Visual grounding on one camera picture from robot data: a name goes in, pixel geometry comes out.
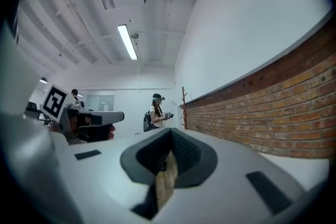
rectangular light fixture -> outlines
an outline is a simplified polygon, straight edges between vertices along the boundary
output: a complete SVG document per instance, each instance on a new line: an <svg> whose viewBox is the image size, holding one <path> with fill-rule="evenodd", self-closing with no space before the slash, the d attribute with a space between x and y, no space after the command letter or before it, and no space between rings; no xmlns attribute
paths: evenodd
<svg viewBox="0 0 336 224"><path fill-rule="evenodd" d="M135 50L133 48L133 44L130 38L130 34L128 33L127 25L119 25L118 26L119 34L122 38L122 41L124 41L125 47L128 51L128 54L130 55L132 60L137 60L137 54L135 53Z"/></svg>

coat rack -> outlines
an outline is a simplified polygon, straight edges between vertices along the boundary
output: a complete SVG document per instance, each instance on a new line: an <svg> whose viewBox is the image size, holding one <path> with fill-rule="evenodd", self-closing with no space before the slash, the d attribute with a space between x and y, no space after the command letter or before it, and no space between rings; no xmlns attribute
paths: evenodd
<svg viewBox="0 0 336 224"><path fill-rule="evenodd" d="M182 114L180 116L180 119L182 118L183 116L183 122L184 124L182 123L182 125L184 126L185 129L188 129L187 128L187 111L186 111L186 107L185 107L185 97L188 93L184 93L184 87L182 87L182 101L183 101L183 111L182 111Z"/></svg>

white t-shirt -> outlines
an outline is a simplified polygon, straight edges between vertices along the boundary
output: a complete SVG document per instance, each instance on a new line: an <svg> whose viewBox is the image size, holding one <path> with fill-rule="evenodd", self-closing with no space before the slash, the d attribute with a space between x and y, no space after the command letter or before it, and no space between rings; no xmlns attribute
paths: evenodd
<svg viewBox="0 0 336 224"><path fill-rule="evenodd" d="M153 105L149 108L149 113L151 113L151 112L154 112L154 118L155 118L155 119L160 118L160 117L158 117L158 116L155 114L155 108L154 108ZM162 120L157 121L157 122L155 122L155 123L152 122L152 124L153 124L154 126L156 126L156 127L163 128L163 121L162 121Z"/></svg>

fluorescent light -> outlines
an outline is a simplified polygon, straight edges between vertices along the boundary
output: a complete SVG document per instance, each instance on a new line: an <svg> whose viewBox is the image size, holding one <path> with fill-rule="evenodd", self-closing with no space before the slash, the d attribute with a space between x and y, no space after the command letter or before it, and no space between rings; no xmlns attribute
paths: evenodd
<svg viewBox="0 0 336 224"><path fill-rule="evenodd" d="M40 79L40 82L42 82L42 83L44 83L44 84L47 84L48 82L47 82L47 79L45 78L45 77L42 77L41 79Z"/></svg>
<svg viewBox="0 0 336 224"><path fill-rule="evenodd" d="M137 54L135 53L135 50L132 45L132 41L130 38L130 34L128 33L127 26L126 25L119 25L118 26L119 34L122 38L122 41L124 41L125 47L128 51L128 54L130 55L132 60L137 60Z"/></svg>

woman's long hair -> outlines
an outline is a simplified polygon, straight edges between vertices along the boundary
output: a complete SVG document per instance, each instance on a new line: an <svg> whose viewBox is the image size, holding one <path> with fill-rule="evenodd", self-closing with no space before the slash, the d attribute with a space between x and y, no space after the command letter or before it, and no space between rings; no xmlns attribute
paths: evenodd
<svg viewBox="0 0 336 224"><path fill-rule="evenodd" d="M161 117L162 113L161 113L161 108L159 105L156 105L155 100L152 101L152 106L154 107L155 110L155 115L158 117Z"/></svg>

